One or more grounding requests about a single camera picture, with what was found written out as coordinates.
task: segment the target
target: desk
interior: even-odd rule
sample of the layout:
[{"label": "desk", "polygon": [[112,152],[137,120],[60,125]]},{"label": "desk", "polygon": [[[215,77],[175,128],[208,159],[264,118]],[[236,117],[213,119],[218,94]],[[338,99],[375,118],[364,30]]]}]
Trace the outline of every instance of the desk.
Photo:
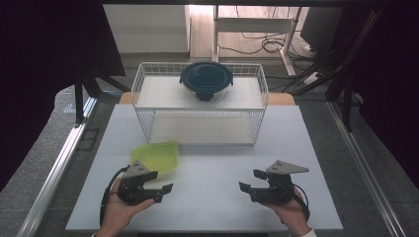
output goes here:
[{"label": "desk", "polygon": [[[289,95],[276,94],[276,98]],[[130,150],[146,144],[132,105],[117,105],[90,169],[67,230],[99,228],[99,203],[113,173],[124,167]],[[238,182],[267,187],[253,177],[277,159],[307,167],[292,175],[308,195],[315,229],[341,229],[305,124],[297,106],[269,106],[254,146],[180,146],[179,166],[167,179],[146,184],[159,188],[173,183],[162,203],[137,215],[126,231],[138,232],[275,232],[285,230],[275,213],[238,188]]]}]

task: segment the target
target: human hand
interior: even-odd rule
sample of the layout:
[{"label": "human hand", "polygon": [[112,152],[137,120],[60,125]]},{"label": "human hand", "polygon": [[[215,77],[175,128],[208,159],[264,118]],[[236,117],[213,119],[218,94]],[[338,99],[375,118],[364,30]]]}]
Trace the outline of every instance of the human hand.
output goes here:
[{"label": "human hand", "polygon": [[[301,194],[297,189],[294,189],[295,194],[301,198]],[[302,206],[296,202],[295,199],[291,199],[287,204],[274,205],[274,204],[262,204],[272,209],[275,214],[281,219],[287,228],[289,229],[292,236],[303,236],[310,232],[311,228],[308,227],[305,219]]]},{"label": "human hand", "polygon": [[148,199],[138,205],[126,205],[117,196],[121,180],[122,178],[117,178],[112,186],[105,209],[104,220],[96,237],[117,236],[127,225],[129,225],[133,216],[154,204],[154,199]]}]

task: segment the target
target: wire basket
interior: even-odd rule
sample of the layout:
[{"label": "wire basket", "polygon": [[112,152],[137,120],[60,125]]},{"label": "wire basket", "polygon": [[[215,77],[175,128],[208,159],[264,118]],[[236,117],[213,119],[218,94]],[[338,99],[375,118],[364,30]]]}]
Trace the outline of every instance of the wire basket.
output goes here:
[{"label": "wire basket", "polygon": [[253,145],[266,107],[268,87],[260,64],[223,64],[233,86],[222,100],[193,100],[179,83],[188,63],[143,62],[131,100],[149,143]]}]

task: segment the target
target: wall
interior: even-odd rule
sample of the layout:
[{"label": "wall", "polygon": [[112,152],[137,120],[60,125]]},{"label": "wall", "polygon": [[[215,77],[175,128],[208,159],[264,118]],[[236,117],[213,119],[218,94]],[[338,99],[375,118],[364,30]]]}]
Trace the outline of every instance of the wall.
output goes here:
[{"label": "wall", "polygon": [[104,8],[120,53],[189,51],[189,6]]}]

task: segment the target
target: floor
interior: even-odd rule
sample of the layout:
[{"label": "floor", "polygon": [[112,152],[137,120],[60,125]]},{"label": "floor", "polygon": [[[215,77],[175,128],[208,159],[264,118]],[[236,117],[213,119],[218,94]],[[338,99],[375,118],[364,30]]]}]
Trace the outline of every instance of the floor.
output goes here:
[{"label": "floor", "polygon": [[[201,57],[188,58],[174,54],[127,54],[122,55],[126,67],[126,78],[116,80],[130,86],[135,70],[141,61],[192,62]],[[287,79],[287,73],[280,58],[243,58],[226,56],[220,62],[252,62],[261,63],[267,75],[272,91],[282,91],[292,82]],[[89,121],[88,131],[96,134],[100,141],[104,127],[108,122],[113,105],[118,102],[121,92],[99,81],[104,93],[95,109],[94,119]],[[371,195],[366,177],[360,172],[360,167],[351,153],[344,133],[339,129],[328,103],[324,99],[324,84],[302,96],[295,97],[300,107],[304,122],[310,135],[320,166],[325,175],[331,195],[335,201],[343,231],[318,231],[319,236],[391,236],[386,223],[382,220],[379,204]],[[74,126],[74,90],[67,88],[56,96],[55,110],[26,160],[0,193],[0,236],[16,236],[29,210],[32,207],[43,182],[47,178],[61,147]],[[358,107],[352,108],[351,125],[354,136],[362,155],[371,168],[373,178],[379,184],[380,191],[389,202],[402,226],[404,233],[398,236],[419,236],[419,191],[413,186],[403,170],[398,166],[385,146],[370,130],[358,112]],[[64,231],[66,220],[78,198],[90,164],[94,159],[95,150],[100,142],[93,142],[85,132],[66,168],[55,197],[49,204],[36,236],[88,236],[86,233],[69,233]],[[287,233],[270,234],[271,237],[288,236]]]}]

